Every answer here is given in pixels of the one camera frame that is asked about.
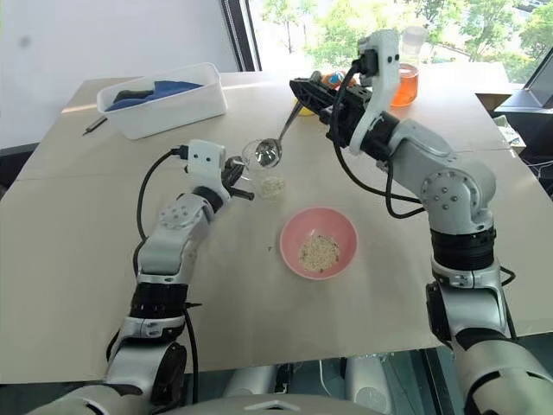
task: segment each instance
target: blue cloth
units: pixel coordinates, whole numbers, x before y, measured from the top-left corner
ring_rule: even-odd
[[[154,82],[154,92],[145,98],[127,98],[121,99],[118,102],[111,104],[106,111],[120,110],[129,106],[140,105],[144,102],[153,101],[159,98],[165,98],[177,93],[184,93],[192,89],[199,88],[201,85],[193,82],[173,81],[173,80],[157,80]]]

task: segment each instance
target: pink bowl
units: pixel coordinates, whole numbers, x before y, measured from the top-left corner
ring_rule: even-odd
[[[309,271],[300,264],[299,252],[311,235],[332,236],[340,249],[337,264],[323,272]],[[309,279],[327,279],[344,271],[357,250],[357,232],[352,222],[340,212],[328,207],[312,207],[301,211],[284,225],[280,234],[280,253],[286,265]]]

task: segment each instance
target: cooked rice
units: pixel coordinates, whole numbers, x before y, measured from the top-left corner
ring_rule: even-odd
[[[300,247],[300,264],[308,271],[323,272],[340,259],[340,248],[332,236],[312,235]]]

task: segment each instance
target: beige table surface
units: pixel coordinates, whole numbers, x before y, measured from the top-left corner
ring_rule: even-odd
[[[238,80],[250,85],[227,87],[225,116],[136,142],[108,124],[81,137],[96,114],[73,110],[90,105],[110,81],[87,82],[78,91],[68,106],[73,110],[60,117],[0,203],[1,383],[102,376],[105,346],[134,289],[130,260],[139,240],[135,209],[145,170],[168,147],[192,137],[224,143],[231,155],[250,139],[274,136],[289,111],[285,84],[258,74],[224,74],[228,86]],[[423,96],[419,105],[429,105]],[[484,161],[498,177],[496,253],[519,274],[506,289],[514,322],[521,335],[551,331],[551,202],[516,155],[494,149],[501,148],[500,136],[472,93],[455,102],[465,101],[449,111],[459,117],[467,111],[472,122],[450,118],[429,126],[450,131],[447,139],[457,150]],[[430,120],[417,111],[409,109]],[[204,303],[191,311],[200,370],[438,344],[425,308],[424,286],[431,281],[426,214],[389,217],[381,199],[340,171],[325,130],[314,117],[290,127],[281,201],[235,200],[213,224],[189,291],[190,301]],[[471,144],[481,148],[470,151]],[[363,180],[384,187],[384,175],[368,157],[346,159]],[[146,233],[159,209],[187,189],[180,162],[163,164],[145,196]],[[351,266],[326,282],[297,277],[278,252],[283,223],[309,206],[338,208],[359,232]],[[406,207],[397,204],[397,210]],[[188,343],[186,336],[181,342]]]

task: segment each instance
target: small cup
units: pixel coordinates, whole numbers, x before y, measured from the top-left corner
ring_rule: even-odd
[[[248,170],[255,194],[267,201],[279,199],[286,188],[281,162],[273,167],[262,166],[256,156],[257,147],[263,140],[249,142],[242,150],[242,161]]]

